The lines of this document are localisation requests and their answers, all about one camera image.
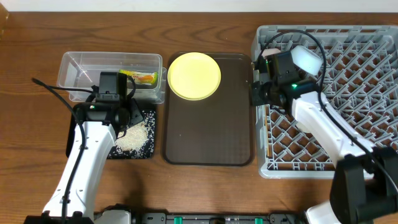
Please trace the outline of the white rice pile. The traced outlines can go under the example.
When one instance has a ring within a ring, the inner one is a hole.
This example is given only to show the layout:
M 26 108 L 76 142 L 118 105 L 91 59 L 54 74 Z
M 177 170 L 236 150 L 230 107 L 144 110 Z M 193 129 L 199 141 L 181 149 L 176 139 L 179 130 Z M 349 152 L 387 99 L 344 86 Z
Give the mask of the white rice pile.
M 149 159 L 155 148 L 155 110 L 144 110 L 144 120 L 129 128 L 126 133 L 119 133 L 116 145 L 107 159 Z

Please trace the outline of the green snack wrapper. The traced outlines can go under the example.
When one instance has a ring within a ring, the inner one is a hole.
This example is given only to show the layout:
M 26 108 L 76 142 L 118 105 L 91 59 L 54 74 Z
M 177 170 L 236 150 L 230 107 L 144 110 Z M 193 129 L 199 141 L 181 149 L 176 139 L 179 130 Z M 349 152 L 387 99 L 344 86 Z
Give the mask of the green snack wrapper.
M 158 72 L 137 72 L 130 70 L 119 70 L 119 73 L 123 73 L 131 77 L 135 84 L 139 85 L 153 85 L 158 78 Z

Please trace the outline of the light blue bowl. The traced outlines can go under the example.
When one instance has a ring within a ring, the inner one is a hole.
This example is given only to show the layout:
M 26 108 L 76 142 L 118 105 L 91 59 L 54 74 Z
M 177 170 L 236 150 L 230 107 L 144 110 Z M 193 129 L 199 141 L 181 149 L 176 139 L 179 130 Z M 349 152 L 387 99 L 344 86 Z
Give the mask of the light blue bowl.
M 323 60 L 308 48 L 298 45 L 291 50 L 293 63 L 305 72 L 315 76 L 321 69 Z

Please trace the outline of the yellow plate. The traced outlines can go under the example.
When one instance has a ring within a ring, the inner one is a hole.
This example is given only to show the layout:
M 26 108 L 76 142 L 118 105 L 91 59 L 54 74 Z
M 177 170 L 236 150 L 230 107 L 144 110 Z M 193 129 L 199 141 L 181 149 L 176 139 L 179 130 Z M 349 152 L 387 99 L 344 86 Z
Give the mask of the yellow plate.
M 218 89 L 221 69 L 207 54 L 184 53 L 170 64 L 167 81 L 177 96 L 191 101 L 203 100 Z

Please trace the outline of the wooden chopstick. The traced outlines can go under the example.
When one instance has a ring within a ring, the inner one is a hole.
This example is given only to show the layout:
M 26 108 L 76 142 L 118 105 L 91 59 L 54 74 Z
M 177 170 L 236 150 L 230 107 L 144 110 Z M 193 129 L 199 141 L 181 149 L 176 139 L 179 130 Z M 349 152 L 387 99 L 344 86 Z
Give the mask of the wooden chopstick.
M 269 136 L 269 106 L 265 105 L 264 107 L 264 114 L 265 114 L 265 120 L 264 120 L 264 126 L 266 128 L 266 157 L 271 158 L 272 157 L 272 149 L 270 148 L 270 136 Z

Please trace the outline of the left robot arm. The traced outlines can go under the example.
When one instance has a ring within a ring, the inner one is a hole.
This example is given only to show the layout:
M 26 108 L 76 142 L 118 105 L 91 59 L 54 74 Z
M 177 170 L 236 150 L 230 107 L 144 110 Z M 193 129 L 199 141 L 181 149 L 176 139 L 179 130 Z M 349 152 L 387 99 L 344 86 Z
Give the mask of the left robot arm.
M 95 216 L 95 198 L 103 168 L 120 132 L 140 123 L 143 115 L 127 84 L 125 73 L 101 72 L 83 103 L 68 106 L 72 114 L 67 164 L 60 182 L 41 215 L 28 215 L 26 223 L 132 223 L 124 205 L 108 207 Z

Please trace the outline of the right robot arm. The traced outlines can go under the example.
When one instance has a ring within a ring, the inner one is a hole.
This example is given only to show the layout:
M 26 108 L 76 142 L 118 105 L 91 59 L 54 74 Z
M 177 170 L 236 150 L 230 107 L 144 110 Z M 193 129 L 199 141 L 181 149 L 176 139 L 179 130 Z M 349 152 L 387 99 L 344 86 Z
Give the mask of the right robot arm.
M 284 109 L 335 166 L 329 201 L 309 208 L 306 221 L 371 223 L 397 212 L 397 153 L 360 136 L 329 105 L 318 84 L 299 76 L 299 70 L 325 72 L 326 58 L 309 50 L 260 54 L 254 69 L 266 79 L 252 84 L 253 104 Z

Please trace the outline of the grey dishwasher rack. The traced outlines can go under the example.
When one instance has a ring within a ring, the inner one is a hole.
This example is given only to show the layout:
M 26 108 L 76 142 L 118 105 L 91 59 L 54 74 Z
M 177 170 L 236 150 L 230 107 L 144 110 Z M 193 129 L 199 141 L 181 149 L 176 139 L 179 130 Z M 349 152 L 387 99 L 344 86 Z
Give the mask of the grey dishwasher rack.
M 397 147 L 397 27 L 260 26 L 251 46 L 304 46 L 327 61 L 323 92 L 334 109 L 378 147 Z M 283 110 L 269 107 L 272 157 L 266 157 L 265 105 L 256 108 L 257 163 L 265 179 L 331 179 L 333 163 Z

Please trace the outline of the clear plastic bin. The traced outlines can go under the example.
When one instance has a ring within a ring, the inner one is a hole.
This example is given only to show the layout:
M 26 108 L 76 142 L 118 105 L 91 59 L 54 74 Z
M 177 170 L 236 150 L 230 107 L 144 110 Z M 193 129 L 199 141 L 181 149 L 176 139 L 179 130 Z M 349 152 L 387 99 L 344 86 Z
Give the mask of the clear plastic bin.
M 143 103 L 162 104 L 165 101 L 167 70 L 162 65 L 159 54 L 125 52 L 66 52 L 60 64 L 57 86 L 78 88 L 70 91 L 69 99 L 74 102 L 85 101 L 93 85 L 100 84 L 101 72 L 127 70 L 141 73 L 157 73 L 155 83 L 137 84 L 134 98 Z

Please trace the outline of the dark brown serving tray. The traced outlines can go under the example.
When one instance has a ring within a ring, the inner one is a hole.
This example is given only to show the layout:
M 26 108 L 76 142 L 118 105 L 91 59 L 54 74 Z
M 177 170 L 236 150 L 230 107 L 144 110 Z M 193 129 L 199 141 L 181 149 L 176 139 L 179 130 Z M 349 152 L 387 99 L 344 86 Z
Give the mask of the dark brown serving tray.
M 166 88 L 162 156 L 173 165 L 245 166 L 255 153 L 251 59 L 211 53 L 221 83 L 208 98 L 184 100 Z

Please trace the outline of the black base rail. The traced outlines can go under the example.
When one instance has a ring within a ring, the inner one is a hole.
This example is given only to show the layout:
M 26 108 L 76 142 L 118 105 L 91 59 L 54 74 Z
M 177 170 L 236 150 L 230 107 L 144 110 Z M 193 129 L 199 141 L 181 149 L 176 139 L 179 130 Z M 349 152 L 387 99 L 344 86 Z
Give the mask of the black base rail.
M 124 223 L 122 220 L 127 215 L 121 213 L 125 210 L 130 213 L 131 223 L 147 224 L 300 224 L 306 223 L 304 216 L 295 213 L 268 213 L 268 214 L 237 214 L 237 213 L 169 213 L 166 210 L 137 211 L 123 204 L 116 204 L 106 207 L 101 212 L 94 213 L 95 223 Z

